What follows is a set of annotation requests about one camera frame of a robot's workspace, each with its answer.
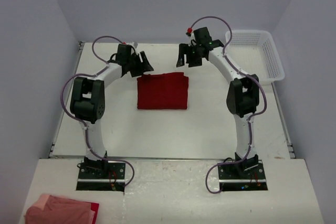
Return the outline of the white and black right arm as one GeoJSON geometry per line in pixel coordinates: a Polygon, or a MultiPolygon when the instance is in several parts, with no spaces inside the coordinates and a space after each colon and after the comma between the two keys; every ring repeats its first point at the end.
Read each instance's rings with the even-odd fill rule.
{"type": "Polygon", "coordinates": [[[228,82],[226,105],[234,116],[237,135],[237,148],[231,166],[239,178],[246,178],[258,165],[254,148],[253,117],[259,106],[259,79],[249,75],[229,56],[226,45],[213,40],[207,27],[196,30],[188,28],[189,42],[179,44],[176,66],[198,67],[203,59],[214,65],[228,82]]]}

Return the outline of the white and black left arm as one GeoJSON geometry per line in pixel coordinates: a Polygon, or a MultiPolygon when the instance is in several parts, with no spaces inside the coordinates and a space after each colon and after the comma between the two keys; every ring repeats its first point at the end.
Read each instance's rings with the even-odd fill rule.
{"type": "Polygon", "coordinates": [[[127,73],[139,77],[153,71],[144,51],[137,51],[137,43],[118,44],[117,52],[105,67],[94,74],[80,74],[72,85],[70,112],[82,124],[86,155],[81,168],[97,178],[110,171],[107,150],[103,143],[101,119],[106,109],[105,89],[127,73]]]}

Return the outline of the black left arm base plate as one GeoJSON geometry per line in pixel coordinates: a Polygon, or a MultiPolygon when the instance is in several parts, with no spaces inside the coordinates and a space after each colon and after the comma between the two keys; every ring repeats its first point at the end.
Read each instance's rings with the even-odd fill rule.
{"type": "Polygon", "coordinates": [[[77,167],[77,191],[125,191],[125,163],[82,162],[77,167]]]}

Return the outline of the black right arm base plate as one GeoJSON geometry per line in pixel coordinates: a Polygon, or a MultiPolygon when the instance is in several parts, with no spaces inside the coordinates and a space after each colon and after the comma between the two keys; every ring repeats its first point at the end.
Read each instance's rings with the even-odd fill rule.
{"type": "Polygon", "coordinates": [[[258,166],[242,171],[235,165],[218,167],[219,188],[225,191],[267,191],[267,180],[262,161],[258,166]]]}

